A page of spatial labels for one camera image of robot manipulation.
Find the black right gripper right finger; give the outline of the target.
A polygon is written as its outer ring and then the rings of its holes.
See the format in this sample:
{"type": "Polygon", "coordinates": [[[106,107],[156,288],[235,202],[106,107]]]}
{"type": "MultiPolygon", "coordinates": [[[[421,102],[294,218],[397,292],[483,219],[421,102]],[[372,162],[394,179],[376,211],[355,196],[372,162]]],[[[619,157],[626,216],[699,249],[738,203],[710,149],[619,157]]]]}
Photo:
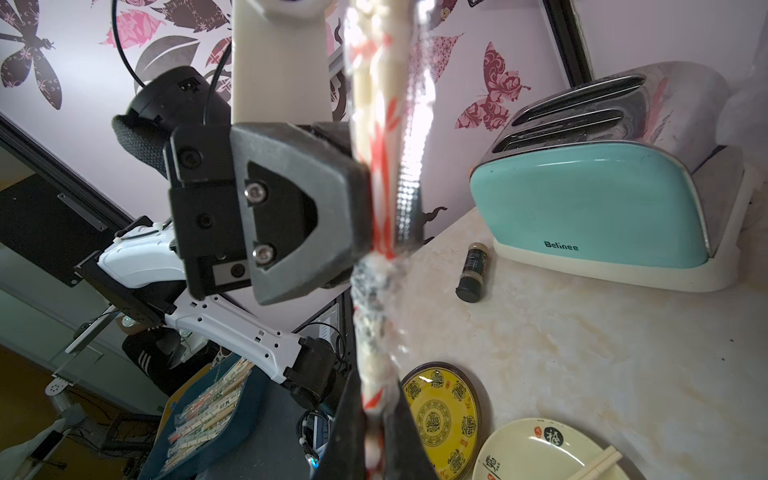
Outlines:
{"type": "Polygon", "coordinates": [[[390,480],[437,479],[422,445],[417,426],[402,390],[393,407],[383,415],[384,478],[390,480]]]}

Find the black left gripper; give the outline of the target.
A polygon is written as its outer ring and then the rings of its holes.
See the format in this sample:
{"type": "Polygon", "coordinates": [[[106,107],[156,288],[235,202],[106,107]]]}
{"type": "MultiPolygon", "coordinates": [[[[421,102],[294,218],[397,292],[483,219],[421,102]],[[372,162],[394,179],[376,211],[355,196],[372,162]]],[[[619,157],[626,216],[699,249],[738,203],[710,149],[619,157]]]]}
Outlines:
{"type": "Polygon", "coordinates": [[[370,175],[346,122],[186,124],[164,157],[195,299],[251,284],[261,305],[294,300],[347,281],[372,247],[370,175]]]}

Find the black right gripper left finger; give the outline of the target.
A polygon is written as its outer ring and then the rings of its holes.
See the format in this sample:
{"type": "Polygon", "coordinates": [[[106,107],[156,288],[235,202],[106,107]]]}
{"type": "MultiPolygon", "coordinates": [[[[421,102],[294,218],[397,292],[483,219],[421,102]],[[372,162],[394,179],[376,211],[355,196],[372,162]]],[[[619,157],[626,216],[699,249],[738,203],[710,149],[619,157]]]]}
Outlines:
{"type": "Polygon", "coordinates": [[[314,480],[366,479],[365,432],[366,414],[362,404],[361,381],[358,371],[353,370],[338,405],[329,442],[312,478],[314,480]]]}

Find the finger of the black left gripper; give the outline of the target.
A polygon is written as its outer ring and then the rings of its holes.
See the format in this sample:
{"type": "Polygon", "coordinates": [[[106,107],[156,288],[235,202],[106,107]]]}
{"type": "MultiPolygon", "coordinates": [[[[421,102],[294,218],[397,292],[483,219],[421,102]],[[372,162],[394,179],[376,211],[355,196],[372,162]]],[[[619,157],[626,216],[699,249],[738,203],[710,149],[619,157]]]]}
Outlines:
{"type": "Polygon", "coordinates": [[[421,155],[404,149],[396,190],[396,252],[412,252],[423,243],[421,171],[421,155]]]}

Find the red chopsticks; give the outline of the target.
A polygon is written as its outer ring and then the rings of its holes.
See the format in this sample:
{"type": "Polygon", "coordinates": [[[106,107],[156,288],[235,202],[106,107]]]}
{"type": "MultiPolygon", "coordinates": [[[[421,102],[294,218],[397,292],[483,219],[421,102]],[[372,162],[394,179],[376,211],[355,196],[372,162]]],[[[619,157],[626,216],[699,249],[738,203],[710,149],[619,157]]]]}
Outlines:
{"type": "Polygon", "coordinates": [[[424,46],[435,8],[433,1],[352,1],[344,23],[352,148],[368,168],[372,204],[372,247],[352,273],[367,479],[385,479],[383,415],[402,390],[399,362],[407,347],[399,296],[416,250],[395,251],[396,190],[404,149],[421,155],[423,170],[434,119],[424,46]]]}

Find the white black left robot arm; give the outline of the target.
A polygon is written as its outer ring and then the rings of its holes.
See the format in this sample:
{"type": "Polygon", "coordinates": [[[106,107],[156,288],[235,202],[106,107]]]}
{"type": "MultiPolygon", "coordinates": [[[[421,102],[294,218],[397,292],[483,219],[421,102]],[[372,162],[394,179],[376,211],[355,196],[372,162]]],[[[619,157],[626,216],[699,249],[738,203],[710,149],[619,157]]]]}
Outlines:
{"type": "Polygon", "coordinates": [[[302,406],[334,413],[345,388],[330,344],[262,324],[262,305],[348,280],[373,244],[373,171],[348,126],[239,123],[190,66],[151,80],[113,119],[120,144],[169,182],[172,217],[140,218],[78,266],[121,312],[186,329],[249,360],[302,406]]]}

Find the blue tray of chopsticks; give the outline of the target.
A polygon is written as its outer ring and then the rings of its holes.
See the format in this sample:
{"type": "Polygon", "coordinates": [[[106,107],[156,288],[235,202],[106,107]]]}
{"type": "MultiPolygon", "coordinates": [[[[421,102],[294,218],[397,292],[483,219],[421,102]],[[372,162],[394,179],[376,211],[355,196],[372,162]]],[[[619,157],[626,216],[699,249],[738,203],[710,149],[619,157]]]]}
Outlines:
{"type": "Polygon", "coordinates": [[[192,479],[241,445],[257,423],[272,384],[258,367],[232,354],[171,404],[141,479],[192,479]]]}

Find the yellow black patterned plate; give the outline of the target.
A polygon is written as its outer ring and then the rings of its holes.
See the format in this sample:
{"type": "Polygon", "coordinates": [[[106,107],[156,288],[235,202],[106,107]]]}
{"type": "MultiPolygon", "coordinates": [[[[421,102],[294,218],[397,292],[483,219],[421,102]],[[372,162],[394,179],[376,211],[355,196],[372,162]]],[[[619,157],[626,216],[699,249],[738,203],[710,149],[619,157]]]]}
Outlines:
{"type": "Polygon", "coordinates": [[[440,479],[468,476],[483,416],[469,377],[446,362],[424,363],[401,381],[425,452],[440,479]]]}

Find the black small cylinder jar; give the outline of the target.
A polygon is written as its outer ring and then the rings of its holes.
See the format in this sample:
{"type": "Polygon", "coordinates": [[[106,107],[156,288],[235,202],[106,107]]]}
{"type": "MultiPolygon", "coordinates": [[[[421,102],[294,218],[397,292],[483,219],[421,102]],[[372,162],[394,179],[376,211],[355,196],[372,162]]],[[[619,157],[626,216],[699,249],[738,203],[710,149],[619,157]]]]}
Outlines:
{"type": "Polygon", "coordinates": [[[484,294],[489,249],[480,242],[469,245],[462,272],[455,289],[459,299],[466,303],[479,302],[484,294]]]}

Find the cream plate middle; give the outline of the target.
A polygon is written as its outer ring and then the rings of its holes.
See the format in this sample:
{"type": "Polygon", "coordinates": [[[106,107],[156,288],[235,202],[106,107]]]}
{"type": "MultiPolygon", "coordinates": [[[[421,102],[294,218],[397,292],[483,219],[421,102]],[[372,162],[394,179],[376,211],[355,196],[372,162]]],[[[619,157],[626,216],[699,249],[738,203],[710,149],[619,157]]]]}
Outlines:
{"type": "Polygon", "coordinates": [[[567,479],[603,452],[603,447],[567,424],[523,418],[490,435],[477,456],[472,477],[567,479]]]}

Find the person in black clothes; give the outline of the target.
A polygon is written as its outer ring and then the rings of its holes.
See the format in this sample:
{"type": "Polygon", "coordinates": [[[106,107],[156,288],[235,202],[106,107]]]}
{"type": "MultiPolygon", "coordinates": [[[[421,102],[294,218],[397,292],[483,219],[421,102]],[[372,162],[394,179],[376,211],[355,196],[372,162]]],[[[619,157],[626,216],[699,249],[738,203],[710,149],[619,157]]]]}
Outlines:
{"type": "Polygon", "coordinates": [[[126,356],[166,396],[173,395],[219,352],[219,345],[208,341],[191,358],[172,365],[180,337],[175,330],[157,328],[128,335],[122,343],[126,356]]]}

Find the mint green toaster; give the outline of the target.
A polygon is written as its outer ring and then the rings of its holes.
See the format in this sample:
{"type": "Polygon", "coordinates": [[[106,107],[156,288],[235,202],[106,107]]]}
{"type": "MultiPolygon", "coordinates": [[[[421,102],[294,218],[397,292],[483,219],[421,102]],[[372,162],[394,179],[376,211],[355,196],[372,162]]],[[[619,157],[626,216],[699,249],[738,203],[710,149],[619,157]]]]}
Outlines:
{"type": "Polygon", "coordinates": [[[520,110],[470,176],[496,253],[664,290],[732,285],[760,181],[716,140],[729,93],[716,70],[670,61],[520,110]]]}

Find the clear plastic bin liner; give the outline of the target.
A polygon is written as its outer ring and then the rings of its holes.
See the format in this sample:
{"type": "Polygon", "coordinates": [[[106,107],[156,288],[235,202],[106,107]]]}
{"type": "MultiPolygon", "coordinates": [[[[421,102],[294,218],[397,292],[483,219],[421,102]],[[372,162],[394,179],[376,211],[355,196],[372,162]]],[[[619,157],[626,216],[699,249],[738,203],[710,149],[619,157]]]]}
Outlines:
{"type": "Polygon", "coordinates": [[[767,20],[763,21],[751,69],[726,101],[716,126],[719,145],[739,147],[748,165],[767,182],[767,20]]]}

